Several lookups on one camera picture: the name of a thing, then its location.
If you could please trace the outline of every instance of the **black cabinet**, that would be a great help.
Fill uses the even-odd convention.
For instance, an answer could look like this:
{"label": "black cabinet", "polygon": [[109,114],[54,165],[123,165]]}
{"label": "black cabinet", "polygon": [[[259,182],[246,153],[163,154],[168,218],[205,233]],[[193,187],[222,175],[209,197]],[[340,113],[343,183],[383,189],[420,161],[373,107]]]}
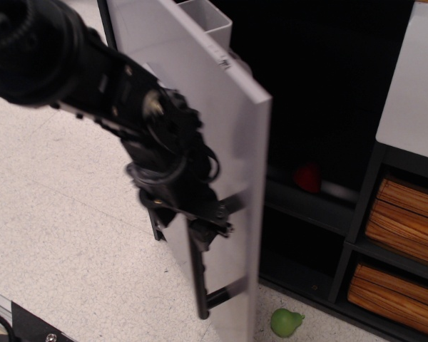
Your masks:
{"label": "black cabinet", "polygon": [[[375,141],[414,2],[212,2],[233,20],[232,49],[273,96],[261,280],[391,341],[428,341],[347,300],[364,260],[428,282],[428,266],[365,236],[384,173],[428,180],[428,158]],[[292,178],[307,162],[320,167],[316,194]]]}
{"label": "black cabinet", "polygon": [[[332,221],[329,215],[325,219],[318,214],[311,217],[301,215],[293,209],[297,205],[292,206],[292,198],[295,197],[297,202],[298,196],[283,195],[285,187],[268,181],[271,194],[267,196],[269,202],[265,203],[260,276],[268,286],[388,340],[428,341],[427,334],[371,313],[347,300],[354,269],[361,261],[391,269],[428,286],[428,265],[382,248],[365,236],[372,200],[382,178],[389,172],[428,188],[428,158],[377,142],[350,216],[345,214],[348,212],[346,207],[340,204],[329,202],[324,206],[325,199],[314,199],[309,205],[314,205],[318,214],[318,205],[330,208],[332,211],[327,212],[332,214]],[[343,222],[347,221],[350,225],[343,228]]]}

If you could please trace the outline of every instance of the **wooden drawer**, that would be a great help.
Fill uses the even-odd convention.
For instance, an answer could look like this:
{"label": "wooden drawer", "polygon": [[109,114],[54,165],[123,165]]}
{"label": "wooden drawer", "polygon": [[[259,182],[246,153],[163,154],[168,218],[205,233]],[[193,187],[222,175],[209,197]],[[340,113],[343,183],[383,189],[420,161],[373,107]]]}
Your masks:
{"label": "wooden drawer", "polygon": [[428,288],[365,264],[358,264],[348,301],[428,334]]}
{"label": "wooden drawer", "polygon": [[384,179],[365,234],[384,248],[428,264],[428,190]]}

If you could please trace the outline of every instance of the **green pear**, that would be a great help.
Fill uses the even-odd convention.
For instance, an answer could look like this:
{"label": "green pear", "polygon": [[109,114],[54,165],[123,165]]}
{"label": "green pear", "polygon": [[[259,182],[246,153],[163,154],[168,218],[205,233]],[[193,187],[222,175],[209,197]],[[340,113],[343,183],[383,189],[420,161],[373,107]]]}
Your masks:
{"label": "green pear", "polygon": [[272,313],[271,329],[279,337],[288,337],[301,325],[305,315],[281,308]]}

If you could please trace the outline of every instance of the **black wire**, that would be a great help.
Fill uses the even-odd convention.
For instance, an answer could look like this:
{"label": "black wire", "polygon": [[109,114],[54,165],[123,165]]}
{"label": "black wire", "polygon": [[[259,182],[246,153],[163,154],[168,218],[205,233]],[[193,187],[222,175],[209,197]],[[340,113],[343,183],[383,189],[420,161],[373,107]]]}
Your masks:
{"label": "black wire", "polygon": [[14,335],[13,328],[9,325],[8,321],[1,316],[0,316],[0,324],[5,328],[6,332],[8,333],[8,341],[16,342],[16,337]]}

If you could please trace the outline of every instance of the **white door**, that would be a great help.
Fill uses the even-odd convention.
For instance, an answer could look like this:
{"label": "white door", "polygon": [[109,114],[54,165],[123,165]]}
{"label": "white door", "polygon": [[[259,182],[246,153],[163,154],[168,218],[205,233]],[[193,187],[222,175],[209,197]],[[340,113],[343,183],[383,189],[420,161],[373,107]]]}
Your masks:
{"label": "white door", "polygon": [[[108,0],[117,48],[179,90],[200,112],[205,143],[218,156],[221,173],[211,184],[218,199],[234,197],[234,232],[217,236],[203,253],[208,293],[232,296],[210,310],[224,341],[253,340],[261,220],[271,97],[232,56],[173,0]],[[185,218],[163,229],[190,280]]]}

